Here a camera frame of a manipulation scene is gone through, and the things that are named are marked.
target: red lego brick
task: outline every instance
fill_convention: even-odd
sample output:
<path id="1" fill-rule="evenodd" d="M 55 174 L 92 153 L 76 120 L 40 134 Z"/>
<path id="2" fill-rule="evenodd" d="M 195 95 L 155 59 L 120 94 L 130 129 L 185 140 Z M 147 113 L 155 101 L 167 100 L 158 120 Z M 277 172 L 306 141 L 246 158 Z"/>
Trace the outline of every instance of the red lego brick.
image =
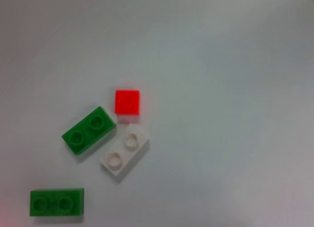
<path id="1" fill-rule="evenodd" d="M 116 90 L 114 112 L 117 115 L 139 115 L 140 93 L 136 90 Z"/>

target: toy brick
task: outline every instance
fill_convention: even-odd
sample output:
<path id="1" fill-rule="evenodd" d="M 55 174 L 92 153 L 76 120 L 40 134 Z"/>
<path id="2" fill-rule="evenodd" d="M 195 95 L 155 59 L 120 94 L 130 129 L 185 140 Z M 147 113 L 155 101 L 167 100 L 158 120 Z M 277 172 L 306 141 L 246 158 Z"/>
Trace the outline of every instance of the toy brick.
<path id="1" fill-rule="evenodd" d="M 96 108 L 62 135 L 75 155 L 80 155 L 116 127 L 102 107 Z"/>
<path id="2" fill-rule="evenodd" d="M 38 189 L 30 192 L 30 216 L 80 216 L 84 189 Z"/>
<path id="3" fill-rule="evenodd" d="M 147 142 L 147 136 L 131 124 L 126 132 L 104 153 L 100 162 L 114 176 L 118 176 L 140 154 Z"/>
<path id="4" fill-rule="evenodd" d="M 139 115 L 140 92 L 136 90 L 116 90 L 115 109 L 117 115 Z"/>

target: green lego brick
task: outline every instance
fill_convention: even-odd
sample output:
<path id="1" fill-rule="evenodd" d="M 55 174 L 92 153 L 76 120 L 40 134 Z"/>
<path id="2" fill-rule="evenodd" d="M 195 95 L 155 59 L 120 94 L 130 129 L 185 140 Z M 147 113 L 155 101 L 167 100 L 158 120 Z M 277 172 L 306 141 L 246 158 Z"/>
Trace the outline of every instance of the green lego brick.
<path id="1" fill-rule="evenodd" d="M 62 135 L 75 155 L 80 155 L 116 127 L 102 107 L 96 108 Z"/>
<path id="2" fill-rule="evenodd" d="M 80 216 L 84 189 L 38 189 L 30 192 L 30 216 Z"/>

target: white 1x2 lego plate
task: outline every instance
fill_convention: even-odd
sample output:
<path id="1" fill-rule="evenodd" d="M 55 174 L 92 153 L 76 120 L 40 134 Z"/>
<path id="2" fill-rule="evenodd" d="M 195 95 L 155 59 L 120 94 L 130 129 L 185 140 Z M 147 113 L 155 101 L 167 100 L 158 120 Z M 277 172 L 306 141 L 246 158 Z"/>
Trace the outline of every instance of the white 1x2 lego plate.
<path id="1" fill-rule="evenodd" d="M 136 126 L 130 124 L 125 133 L 100 158 L 100 162 L 117 177 L 131 160 L 144 149 L 147 142 L 148 137 Z"/>

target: white table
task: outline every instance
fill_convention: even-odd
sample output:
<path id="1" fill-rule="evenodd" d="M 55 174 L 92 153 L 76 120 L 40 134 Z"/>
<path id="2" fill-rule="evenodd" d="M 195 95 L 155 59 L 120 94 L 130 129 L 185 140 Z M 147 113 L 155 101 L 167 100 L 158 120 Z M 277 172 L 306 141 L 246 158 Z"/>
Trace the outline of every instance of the white table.
<path id="1" fill-rule="evenodd" d="M 0 226 L 312 227 L 314 0 L 0 0 Z M 121 183 L 61 135 L 141 91 Z M 126 125 L 118 125 L 117 135 Z M 29 192 L 85 188 L 78 218 Z"/>

